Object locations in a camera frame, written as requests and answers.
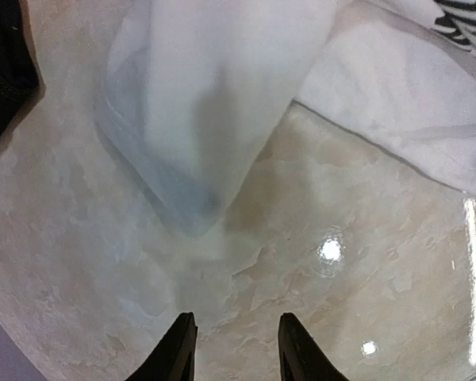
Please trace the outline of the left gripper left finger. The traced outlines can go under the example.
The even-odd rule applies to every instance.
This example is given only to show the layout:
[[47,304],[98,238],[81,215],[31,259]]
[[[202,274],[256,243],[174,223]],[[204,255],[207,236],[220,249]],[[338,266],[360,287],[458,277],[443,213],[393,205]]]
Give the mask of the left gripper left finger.
[[126,381],[194,381],[197,335],[194,314],[181,313]]

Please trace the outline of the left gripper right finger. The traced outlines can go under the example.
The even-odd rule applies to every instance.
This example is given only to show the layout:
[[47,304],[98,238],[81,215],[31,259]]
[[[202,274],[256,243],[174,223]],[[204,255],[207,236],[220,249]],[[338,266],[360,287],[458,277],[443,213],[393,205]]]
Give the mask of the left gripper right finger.
[[293,313],[280,317],[278,350],[282,381],[348,381]]

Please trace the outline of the white cloth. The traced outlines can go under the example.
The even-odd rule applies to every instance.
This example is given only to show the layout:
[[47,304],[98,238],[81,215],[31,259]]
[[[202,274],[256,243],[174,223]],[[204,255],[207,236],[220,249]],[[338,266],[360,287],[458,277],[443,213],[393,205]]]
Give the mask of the white cloth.
[[201,234],[292,102],[476,194],[476,1],[136,1],[96,119]]

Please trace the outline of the folded navy blue garment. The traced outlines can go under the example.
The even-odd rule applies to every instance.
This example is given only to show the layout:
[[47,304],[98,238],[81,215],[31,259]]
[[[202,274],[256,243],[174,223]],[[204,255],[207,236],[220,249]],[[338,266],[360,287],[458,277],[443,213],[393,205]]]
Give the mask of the folded navy blue garment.
[[0,0],[0,136],[39,85],[20,2]]

